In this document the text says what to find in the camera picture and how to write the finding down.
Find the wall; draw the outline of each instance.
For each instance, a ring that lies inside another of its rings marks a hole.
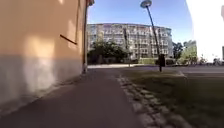
[[[0,106],[81,74],[85,10],[84,0],[0,0]]]

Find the building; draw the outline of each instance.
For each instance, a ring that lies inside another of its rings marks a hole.
[[[0,110],[82,73],[93,2],[0,0]]]
[[[152,26],[140,24],[88,24],[88,49],[96,41],[113,41],[125,49],[123,29],[127,30],[128,46],[132,59],[157,57],[156,42]],[[171,29],[155,27],[160,53],[166,57],[173,56]]]
[[[222,60],[224,46],[224,0],[186,0],[194,38],[197,41],[198,58],[207,62]]]

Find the street lamp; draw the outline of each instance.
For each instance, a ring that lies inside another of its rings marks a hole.
[[[148,11],[148,14],[149,14],[149,18],[150,18],[150,21],[152,23],[152,31],[153,31],[153,34],[155,36],[155,41],[156,41],[156,48],[157,48],[157,55],[158,55],[158,61],[159,61],[159,71],[161,72],[162,71],[162,66],[160,64],[160,52],[159,52],[159,44],[158,44],[158,40],[157,40],[157,36],[156,36],[156,31],[155,31],[155,27],[154,27],[154,23],[152,21],[152,16],[151,16],[151,13],[149,11],[149,7],[152,5],[152,1],[151,0],[144,0],[142,3],[141,3],[141,7],[142,8],[146,8],[147,11]]]

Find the lawn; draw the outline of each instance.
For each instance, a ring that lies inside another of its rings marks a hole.
[[[132,82],[154,92],[171,111],[182,115],[193,126],[224,128],[224,77],[174,74],[124,71]]]

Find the paved path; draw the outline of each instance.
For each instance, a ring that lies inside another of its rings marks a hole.
[[[92,70],[75,85],[0,119],[0,128],[143,128],[114,69]]]

